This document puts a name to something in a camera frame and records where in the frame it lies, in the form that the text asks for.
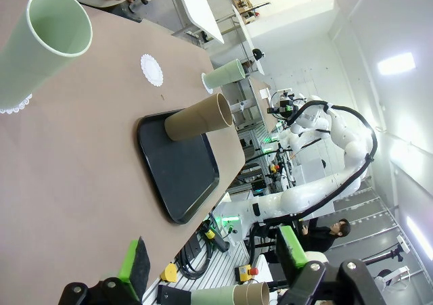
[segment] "ceiling light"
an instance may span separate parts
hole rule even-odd
[[[402,53],[401,55],[382,60],[378,63],[379,72],[382,75],[403,73],[415,67],[412,53]]]
[[[417,238],[419,244],[421,244],[421,247],[424,249],[424,252],[427,254],[428,258],[433,260],[432,246],[428,243],[424,234],[420,231],[418,226],[412,221],[412,219],[409,216],[407,217],[407,225],[412,230],[412,233]]]

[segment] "bolt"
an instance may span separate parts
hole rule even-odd
[[[318,271],[318,270],[320,269],[320,264],[313,263],[312,265],[310,265],[310,268],[311,268],[313,271]]]

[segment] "paper doily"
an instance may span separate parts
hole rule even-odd
[[[12,114],[14,112],[17,113],[18,111],[23,110],[24,107],[26,105],[28,105],[31,98],[32,98],[32,95],[30,94],[26,99],[24,99],[23,102],[21,102],[20,104],[18,104],[16,107],[14,107],[12,109],[0,109],[0,114]]]
[[[162,75],[160,64],[158,64],[155,58],[148,54],[142,55],[141,69],[151,84],[155,85],[156,87],[160,87],[162,85],[164,76]]]
[[[208,86],[207,86],[206,83],[204,82],[204,76],[205,76],[205,75],[206,75],[206,73],[202,73],[202,82],[203,82],[204,88],[206,89],[206,91],[208,91],[209,94],[212,94],[212,93],[214,93],[214,89],[210,89],[210,88],[208,88]]]

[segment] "person in black shirt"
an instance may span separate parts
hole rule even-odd
[[[350,223],[342,218],[331,227],[317,227],[317,219],[310,220],[309,226],[303,226],[300,234],[297,234],[299,243],[304,251],[325,252],[328,251],[335,240],[347,236],[350,233]],[[276,230],[271,230],[268,237],[275,238]],[[263,253],[269,263],[278,263],[274,251]]]

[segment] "brown table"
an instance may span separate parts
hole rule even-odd
[[[267,99],[262,99],[262,97],[260,96],[260,90],[266,89],[267,87],[270,88],[271,86],[264,82],[261,82],[260,80],[252,76],[248,77],[248,80],[250,81],[250,86],[252,89],[252,93],[254,94],[254,98],[257,101],[258,111],[260,111],[263,123],[265,124],[268,133],[270,133],[275,128],[278,119],[267,113],[267,108],[269,108],[270,105]]]
[[[0,47],[27,1],[0,0]],[[200,75],[212,70],[209,57],[153,27],[86,10],[88,52],[24,110],[0,114],[0,304],[57,304],[67,283],[115,275],[140,235],[152,282],[245,162],[234,127],[210,133],[219,186],[189,223],[169,222],[138,158],[135,123],[207,97]],[[161,65],[160,88],[141,71],[144,53]]]

